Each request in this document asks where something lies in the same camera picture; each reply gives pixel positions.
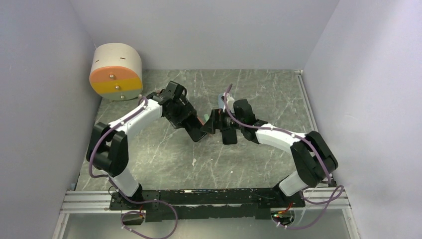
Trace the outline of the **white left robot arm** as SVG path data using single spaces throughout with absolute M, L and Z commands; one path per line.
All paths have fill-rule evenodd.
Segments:
M 88 173 L 92 178 L 107 178 L 124 195 L 123 203 L 137 209 L 143 201 L 141 184 L 128 168 L 129 142 L 154 121 L 166 118 L 175 129 L 184 129 L 192 141 L 206 133 L 197 111 L 188 101 L 187 89 L 170 81 L 160 92 L 142 97 L 138 106 L 110 123 L 96 123 L 92 129 L 86 154 Z

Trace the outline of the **light blue phone case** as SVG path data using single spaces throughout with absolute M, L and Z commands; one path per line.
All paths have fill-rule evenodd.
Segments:
M 225 109 L 224 94 L 219 94 L 218 96 L 218 107 L 223 110 Z

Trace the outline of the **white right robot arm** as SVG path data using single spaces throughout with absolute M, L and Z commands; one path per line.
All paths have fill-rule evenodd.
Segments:
M 258 119 L 246 99 L 235 101 L 229 110 L 213 109 L 201 130 L 209 134 L 219 130 L 225 145 L 237 144 L 239 131 L 248 141 L 291 154 L 296 169 L 277 184 L 278 190 L 273 194 L 274 202 L 281 207 L 287 206 L 295 193 L 328 181 L 338 168 L 335 156 L 319 132 L 296 133 L 275 127 Z

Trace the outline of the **black phone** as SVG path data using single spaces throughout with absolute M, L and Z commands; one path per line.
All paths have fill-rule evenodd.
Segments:
M 193 142 L 198 142 L 207 135 L 206 132 L 201 130 L 203 124 L 197 116 L 189 116 L 182 121 L 182 126 Z

